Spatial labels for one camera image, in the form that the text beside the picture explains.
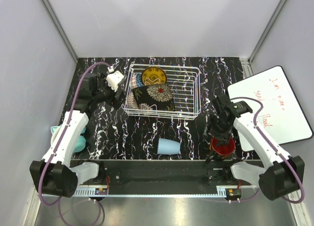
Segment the beige patterned bowl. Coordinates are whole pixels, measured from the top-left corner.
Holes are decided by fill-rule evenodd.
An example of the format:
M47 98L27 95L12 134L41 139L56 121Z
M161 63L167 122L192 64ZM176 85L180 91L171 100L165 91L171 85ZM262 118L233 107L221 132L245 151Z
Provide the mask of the beige patterned bowl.
M139 109L138 104L137 104L137 102L136 102L136 100L134 98L134 94L133 94L132 91L127 96L126 104L127 104L129 109L133 109L133 110L138 110Z

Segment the red and black mug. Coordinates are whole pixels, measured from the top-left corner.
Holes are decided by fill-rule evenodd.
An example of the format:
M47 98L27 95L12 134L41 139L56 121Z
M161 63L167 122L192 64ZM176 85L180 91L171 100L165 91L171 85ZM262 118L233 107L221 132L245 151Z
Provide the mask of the red and black mug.
M235 142L232 138L229 139L227 144L219 144L219 140L212 138L209 145L209 152L206 158L206 163L211 161L223 161L235 151Z

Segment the blue patterned bowl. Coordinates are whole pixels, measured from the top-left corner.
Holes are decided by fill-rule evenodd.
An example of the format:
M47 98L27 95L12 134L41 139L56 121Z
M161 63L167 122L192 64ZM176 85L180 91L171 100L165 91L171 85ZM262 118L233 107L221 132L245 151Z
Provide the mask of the blue patterned bowl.
M138 74L132 75L131 81L130 81L130 86L132 89L144 86L142 79L141 79L141 74L138 73Z

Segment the black floral square plate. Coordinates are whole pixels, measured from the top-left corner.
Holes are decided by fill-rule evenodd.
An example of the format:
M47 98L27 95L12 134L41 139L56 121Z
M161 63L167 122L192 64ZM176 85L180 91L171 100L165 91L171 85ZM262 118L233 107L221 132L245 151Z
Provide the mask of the black floral square plate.
M175 111L172 91L168 84L137 87L132 92L141 110Z

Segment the yellow patterned plate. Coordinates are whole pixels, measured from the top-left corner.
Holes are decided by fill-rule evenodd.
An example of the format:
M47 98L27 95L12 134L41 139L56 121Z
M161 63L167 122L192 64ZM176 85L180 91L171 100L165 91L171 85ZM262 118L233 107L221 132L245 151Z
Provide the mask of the yellow patterned plate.
M164 84L167 76L160 67L150 66L142 72L141 80L144 85Z

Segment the light blue plastic cup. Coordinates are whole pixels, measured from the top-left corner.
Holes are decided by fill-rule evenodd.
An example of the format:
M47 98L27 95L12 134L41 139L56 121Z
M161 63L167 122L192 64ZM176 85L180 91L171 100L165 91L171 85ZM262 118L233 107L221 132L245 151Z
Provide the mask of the light blue plastic cup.
M158 155L177 155L181 153L181 144L179 142L162 139L158 140L157 154Z

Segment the white wire dish rack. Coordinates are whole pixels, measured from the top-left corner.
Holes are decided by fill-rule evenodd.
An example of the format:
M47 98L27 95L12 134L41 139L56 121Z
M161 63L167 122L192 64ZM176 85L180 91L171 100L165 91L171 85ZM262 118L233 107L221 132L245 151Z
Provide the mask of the white wire dish rack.
M194 120L201 112L197 67L132 64L123 110L130 116Z

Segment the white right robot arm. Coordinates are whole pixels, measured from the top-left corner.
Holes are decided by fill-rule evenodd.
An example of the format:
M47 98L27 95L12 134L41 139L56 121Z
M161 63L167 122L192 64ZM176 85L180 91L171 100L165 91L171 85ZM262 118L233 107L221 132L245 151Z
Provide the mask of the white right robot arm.
M217 114L209 118L208 130L212 139L206 163L222 161L234 152L231 132L236 129L253 147L263 166L235 161L223 172L224 182L234 185L243 180L258 186L269 200L283 198L293 204L302 203L305 198L303 159L291 156L257 121L262 103L258 102L260 107L254 112L246 100L246 97L229 98L227 94L213 99Z

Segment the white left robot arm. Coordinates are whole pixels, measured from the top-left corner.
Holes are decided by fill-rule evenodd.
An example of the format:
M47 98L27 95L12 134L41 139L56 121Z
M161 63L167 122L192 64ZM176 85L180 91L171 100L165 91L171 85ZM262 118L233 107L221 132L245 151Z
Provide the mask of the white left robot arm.
M119 72L102 74L85 73L81 77L71 108L65 113L63 123L53 134L54 140L40 161L33 161L29 170L39 195L53 195L70 198L77 186L91 180L100 185L106 173L93 162L84 162L71 167L71 156L79 137L99 103L120 108L125 97L123 93L115 98L119 85L125 79Z

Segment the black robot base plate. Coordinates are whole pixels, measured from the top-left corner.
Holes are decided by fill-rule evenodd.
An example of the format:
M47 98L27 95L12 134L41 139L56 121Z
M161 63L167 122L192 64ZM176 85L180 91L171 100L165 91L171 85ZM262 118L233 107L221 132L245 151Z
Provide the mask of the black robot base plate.
M229 189L257 190L227 169L231 161L95 160L100 176L79 185L75 196L224 198Z

